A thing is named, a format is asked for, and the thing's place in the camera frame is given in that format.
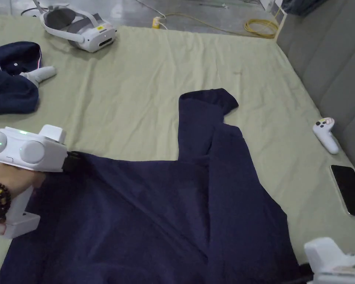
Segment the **hand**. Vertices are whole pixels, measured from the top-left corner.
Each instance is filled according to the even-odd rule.
[[[12,200],[30,186],[40,187],[44,180],[45,173],[0,163],[0,183],[8,188]]]

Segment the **gray upholstered headboard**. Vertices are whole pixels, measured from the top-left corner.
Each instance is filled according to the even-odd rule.
[[[300,18],[288,15],[277,44],[355,166],[355,0],[329,0]]]

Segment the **concrete floor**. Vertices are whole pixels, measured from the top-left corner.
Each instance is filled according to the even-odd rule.
[[[65,0],[39,0],[41,6],[63,4]],[[244,32],[243,25],[250,18],[273,20],[258,0],[140,0],[163,14],[182,13],[210,23],[225,30]],[[99,13],[103,19],[116,26],[151,27],[152,18],[159,14],[136,0],[69,0],[79,9]],[[13,14],[34,7],[32,0],[12,0]],[[9,0],[0,1],[0,14],[9,12]],[[24,16],[32,16],[30,11]],[[164,23],[169,30],[199,33],[223,33],[189,18],[170,16]]]

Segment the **cable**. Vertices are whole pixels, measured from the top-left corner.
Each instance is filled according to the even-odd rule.
[[[163,26],[166,30],[168,30],[167,27],[163,25],[161,22],[159,22],[159,25]]]
[[[55,5],[53,5],[54,7],[68,7],[69,6],[69,4],[68,3],[61,3],[61,4],[59,4],[59,3],[56,3]]]
[[[250,3],[250,4],[259,4],[256,0],[241,0],[243,3]]]
[[[37,0],[33,0],[33,2],[35,3],[39,13],[43,14],[44,13],[44,9],[42,9],[41,5],[39,4],[39,2]]]
[[[229,34],[235,34],[235,35],[240,35],[240,36],[251,36],[251,37],[261,37],[261,38],[274,38],[275,35],[276,35],[276,32],[278,30],[278,25],[276,25],[274,22],[270,21],[270,20],[261,20],[261,19],[250,19],[248,20],[245,24],[244,24],[244,29],[247,31],[247,32],[250,32],[251,34],[245,34],[245,33],[239,33],[239,32],[236,32],[236,31],[228,31],[228,30],[224,30],[224,29],[221,29],[221,28],[217,28],[215,26],[212,26],[208,23],[206,23],[205,21],[202,21],[202,20],[199,20],[195,17],[192,17],[192,16],[189,16],[189,15],[185,15],[185,14],[180,14],[180,13],[169,13],[169,14],[163,14],[161,12],[159,12],[158,10],[154,9],[153,7],[150,7],[149,5],[146,5],[145,3],[141,2],[140,0],[135,0],[143,5],[145,5],[146,7],[150,8],[151,10],[153,11],[156,11],[158,12],[160,15],[162,15],[164,18],[167,18],[168,16],[181,16],[181,17],[186,17],[186,18],[190,18],[190,19],[193,19],[195,21],[198,21],[200,23],[202,23],[203,25],[206,25],[210,28],[213,28],[215,30],[219,30],[219,31],[223,31],[224,33],[229,33]],[[281,7],[279,7],[276,15],[275,15],[275,19],[277,17],[277,14],[280,12],[281,10]],[[262,26],[265,26],[263,29],[259,30],[259,31],[255,31],[253,28],[251,28],[251,24],[259,24],[259,25],[262,25]],[[267,28],[270,28],[271,30],[273,30],[273,33],[272,34],[264,34],[264,33],[261,33],[261,31],[267,29]]]
[[[135,1],[141,3],[142,5],[145,5],[146,7],[148,7],[151,10],[154,10],[154,11],[158,12],[159,14],[161,14],[163,16],[163,18],[166,18],[166,16],[163,13],[159,12],[158,10],[154,9],[153,7],[151,7],[149,5],[146,5],[144,2],[141,2],[140,0],[135,0]]]
[[[275,19],[276,19],[278,13],[280,12],[280,10],[281,10],[281,6],[279,7],[279,9],[277,10],[277,12],[275,14],[275,17],[274,17]],[[259,24],[259,25],[262,25],[262,26],[265,26],[265,27],[263,29],[259,30],[259,31],[256,31],[253,28],[251,28],[251,26],[250,26],[253,23],[254,24]],[[263,31],[263,30],[265,30],[267,28],[270,28],[274,32],[272,34],[263,34],[263,33],[261,33],[261,31]],[[257,36],[262,37],[262,38],[275,38],[276,32],[278,30],[278,25],[276,25],[274,22],[269,21],[269,20],[261,20],[261,19],[257,19],[257,18],[252,18],[252,19],[248,20],[244,24],[244,29],[247,32],[256,34]]]
[[[48,10],[47,8],[44,8],[44,7],[41,7],[45,12]],[[26,10],[24,10],[24,11],[22,11],[21,12],[21,16],[23,15],[23,14],[25,14],[26,12],[29,12],[29,11],[33,11],[33,10],[38,10],[38,8],[37,7],[34,7],[34,8],[31,8],[31,9],[26,9]]]

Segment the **yellow cable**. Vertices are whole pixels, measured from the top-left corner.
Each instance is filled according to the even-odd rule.
[[[265,26],[263,29],[256,31],[253,28],[251,28],[251,24],[259,24],[262,26]],[[271,30],[274,30],[273,33],[271,34],[265,34],[265,33],[261,33],[261,31],[267,29],[267,28],[271,28]],[[257,19],[257,18],[252,18],[250,20],[248,20],[245,24],[244,24],[244,29],[247,32],[250,32],[252,34],[256,34],[258,37],[262,37],[262,38],[274,38],[276,35],[276,32],[278,30],[278,26],[269,20],[261,20],[261,19]]]
[[[223,31],[223,32],[229,33],[229,34],[236,34],[236,35],[240,35],[240,36],[262,37],[262,38],[274,38],[275,35],[276,35],[276,32],[277,32],[277,30],[278,30],[278,26],[277,26],[274,22],[272,22],[272,21],[270,21],[270,20],[261,20],[261,19],[255,19],[255,18],[253,18],[253,19],[248,20],[248,21],[244,24],[244,29],[245,29],[247,32],[250,32],[251,34],[244,34],[244,33],[239,33],[239,32],[236,32],[236,31],[228,31],[228,30],[224,30],[224,29],[221,29],[221,28],[217,28],[217,27],[215,27],[215,26],[212,26],[212,25],[206,23],[205,21],[199,20],[199,19],[197,19],[197,18],[195,18],[195,17],[192,17],[192,16],[189,16],[189,15],[180,14],[180,13],[169,13],[169,14],[164,15],[164,14],[162,14],[161,12],[159,12],[158,10],[156,10],[156,9],[154,9],[154,8],[152,8],[152,7],[148,6],[148,5],[146,5],[146,4],[143,3],[143,2],[141,2],[140,0],[136,0],[136,1],[139,2],[139,3],[141,3],[141,4],[143,4],[143,5],[145,5],[145,6],[147,6],[148,8],[150,8],[150,9],[152,9],[152,10],[158,12],[158,13],[161,14],[164,18],[166,18],[167,16],[173,16],[173,15],[175,15],[175,16],[181,16],[181,17],[186,17],[186,18],[190,18],[190,19],[193,19],[193,20],[195,20],[195,21],[198,21],[198,22],[200,22],[200,23],[202,23],[202,24],[204,24],[204,25],[206,25],[206,26],[208,26],[208,27],[211,27],[211,28],[215,29],[215,30]],[[275,19],[276,19],[277,14],[280,12],[280,10],[281,10],[281,7],[279,7],[277,13],[275,14]],[[261,30],[259,30],[259,31],[256,31],[256,30],[254,30],[253,28],[251,28],[251,26],[250,26],[251,24],[259,24],[259,25],[264,26],[264,28],[261,29]],[[265,29],[267,29],[267,28],[270,28],[270,29],[273,30],[274,32],[273,32],[272,34],[264,34],[264,33],[261,33],[263,30],[265,30]]]

